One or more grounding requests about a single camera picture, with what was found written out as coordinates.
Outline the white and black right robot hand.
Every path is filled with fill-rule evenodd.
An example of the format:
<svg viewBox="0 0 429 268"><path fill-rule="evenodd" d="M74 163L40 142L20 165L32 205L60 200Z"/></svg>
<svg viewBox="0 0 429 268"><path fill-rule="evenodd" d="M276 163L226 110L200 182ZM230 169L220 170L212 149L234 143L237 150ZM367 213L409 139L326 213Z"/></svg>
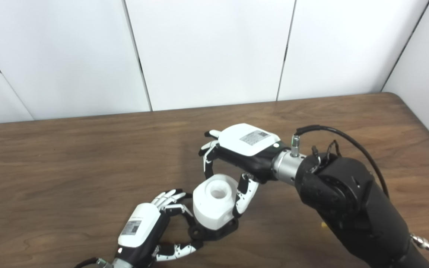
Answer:
<svg viewBox="0 0 429 268"><path fill-rule="evenodd" d="M279 136L266 130L241 123L223 131L209 130L204 136L213 138L198 152L204 161L204 176L213 176L213 161L221 159L243 170L237 185L232 215L240 218L261 184L276 181L273 163L287 146Z"/></svg>

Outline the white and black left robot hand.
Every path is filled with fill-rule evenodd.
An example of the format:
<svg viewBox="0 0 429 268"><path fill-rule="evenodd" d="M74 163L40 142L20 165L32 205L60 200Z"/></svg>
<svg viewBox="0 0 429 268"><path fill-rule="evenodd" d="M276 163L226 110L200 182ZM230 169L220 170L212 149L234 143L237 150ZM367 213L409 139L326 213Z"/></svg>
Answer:
<svg viewBox="0 0 429 268"><path fill-rule="evenodd" d="M174 261L199 251L204 246L202 240L160 242L172 217L183 216L189 227L196 224L192 212L181 202L187 198L192 198L192 194L172 189L158 194L151 202L137 205L118 237L113 267L150 268L157 262Z"/></svg>

